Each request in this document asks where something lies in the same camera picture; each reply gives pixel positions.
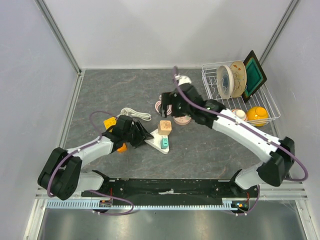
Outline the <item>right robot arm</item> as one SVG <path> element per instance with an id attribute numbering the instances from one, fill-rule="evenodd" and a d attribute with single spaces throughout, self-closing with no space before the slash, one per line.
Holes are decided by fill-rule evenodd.
<path id="1" fill-rule="evenodd" d="M 255 128 L 235 116 L 222 103 L 213 99 L 204 100 L 190 83 L 161 94 L 160 112 L 163 117 L 168 115 L 168 105 L 172 107 L 171 116 L 189 116 L 197 124 L 236 140 L 260 159 L 259 164 L 233 175 L 229 191 L 235 197 L 262 183 L 279 187 L 294 164 L 295 142 L 291 138 L 279 139 Z"/>

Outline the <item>teal charger adapter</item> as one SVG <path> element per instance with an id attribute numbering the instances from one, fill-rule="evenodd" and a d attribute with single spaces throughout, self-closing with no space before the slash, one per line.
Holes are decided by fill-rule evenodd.
<path id="1" fill-rule="evenodd" d="M 161 138 L 160 147 L 162 150 L 166 150 L 169 147 L 169 139 L 167 137 Z"/>

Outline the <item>pink round power strip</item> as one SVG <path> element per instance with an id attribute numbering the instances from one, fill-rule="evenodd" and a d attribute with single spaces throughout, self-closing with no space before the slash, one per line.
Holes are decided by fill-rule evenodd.
<path id="1" fill-rule="evenodd" d="M 192 118 L 189 116 L 180 116 L 180 117 L 173 117 L 173 121 L 180 126 L 188 125 L 191 122 Z"/>

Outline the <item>white triangular power strip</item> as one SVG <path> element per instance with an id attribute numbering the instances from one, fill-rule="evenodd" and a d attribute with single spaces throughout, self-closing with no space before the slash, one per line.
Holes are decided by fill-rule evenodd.
<path id="1" fill-rule="evenodd" d="M 153 138 L 146 139 L 144 142 L 159 152 L 165 155 L 168 154 L 170 150 L 169 137 L 167 135 L 160 135 L 158 133 L 158 129 L 152 131 L 150 134 L 153 136 Z"/>

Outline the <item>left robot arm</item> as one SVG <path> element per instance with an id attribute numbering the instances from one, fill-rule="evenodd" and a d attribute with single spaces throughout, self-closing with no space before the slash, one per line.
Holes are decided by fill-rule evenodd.
<path id="1" fill-rule="evenodd" d="M 116 152 L 124 144 L 129 143 L 137 148 L 152 139 L 154 136 L 140 121 L 120 115 L 114 125 L 94 140 L 74 148 L 53 149 L 39 174 L 37 184 L 47 190 L 50 198 L 57 197 L 63 201 L 75 192 L 86 190 L 104 197 L 110 191 L 110 185 L 105 181 L 107 176 L 96 170 L 81 172 L 82 168 L 102 156 Z"/>

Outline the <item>beige cube socket adapter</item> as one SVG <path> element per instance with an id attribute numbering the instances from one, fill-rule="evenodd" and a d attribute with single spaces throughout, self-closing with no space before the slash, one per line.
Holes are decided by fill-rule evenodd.
<path id="1" fill-rule="evenodd" d="M 160 120 L 158 124 L 158 134 L 168 136 L 172 132 L 172 123 L 170 120 Z"/>

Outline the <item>yellow cube socket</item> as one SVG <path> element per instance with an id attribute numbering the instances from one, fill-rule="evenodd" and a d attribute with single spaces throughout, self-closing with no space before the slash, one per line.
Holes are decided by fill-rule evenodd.
<path id="1" fill-rule="evenodd" d="M 110 127 L 115 126 L 117 123 L 117 119 L 115 117 L 110 117 L 103 121 L 103 125 L 106 130 L 108 130 Z"/>

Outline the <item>orange power strip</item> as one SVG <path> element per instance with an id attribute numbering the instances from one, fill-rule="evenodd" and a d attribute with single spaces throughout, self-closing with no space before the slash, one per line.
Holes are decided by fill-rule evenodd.
<path id="1" fill-rule="evenodd" d="M 123 143 L 123 145 L 120 148 L 117 149 L 117 152 L 124 153 L 124 152 L 127 151 L 127 149 L 128 149 L 127 145 L 125 143 Z"/>

